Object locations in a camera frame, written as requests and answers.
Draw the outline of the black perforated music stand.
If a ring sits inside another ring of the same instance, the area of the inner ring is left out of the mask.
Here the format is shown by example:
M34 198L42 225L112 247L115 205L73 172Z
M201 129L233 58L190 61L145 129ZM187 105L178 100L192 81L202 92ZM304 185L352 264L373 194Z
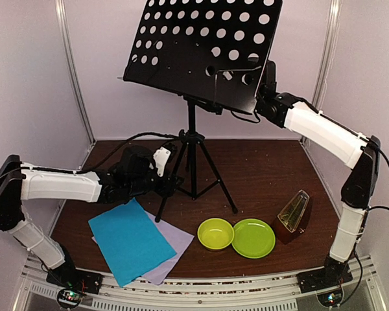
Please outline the black perforated music stand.
M283 114L268 60L281 1L147 1L123 78L175 93L189 109L181 155L196 178L195 109Z

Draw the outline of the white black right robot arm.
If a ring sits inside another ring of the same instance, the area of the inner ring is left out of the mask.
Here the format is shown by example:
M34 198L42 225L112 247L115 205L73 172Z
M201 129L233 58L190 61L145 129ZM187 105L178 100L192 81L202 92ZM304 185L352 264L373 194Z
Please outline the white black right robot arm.
M304 136L351 171L340 191L342 214L323 268L298 275L306 285L315 281L332 286L347 272L348 260L363 235L368 213L373 209L370 200L379 175L379 162L386 156L377 137L367 137L345 127L302 97L277 92L275 63L267 61L259 65L257 61L252 57L251 65L240 69L241 81L248 88L248 100L252 103L249 112Z

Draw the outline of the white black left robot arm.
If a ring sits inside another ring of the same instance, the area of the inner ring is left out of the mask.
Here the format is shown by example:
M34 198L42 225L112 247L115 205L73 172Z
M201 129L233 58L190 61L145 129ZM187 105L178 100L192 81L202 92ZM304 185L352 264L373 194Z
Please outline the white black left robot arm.
M163 198L174 194L182 184L166 166L177 152L175 135L156 151L121 145L122 156L107 170L96 164L82 170L39 167L10 155L0 168L0 230L10 233L35 254L51 275L67 288L80 282L68 250L45 234L22 211L23 201L33 199L76 200L88 203L127 203L136 196L155 192Z

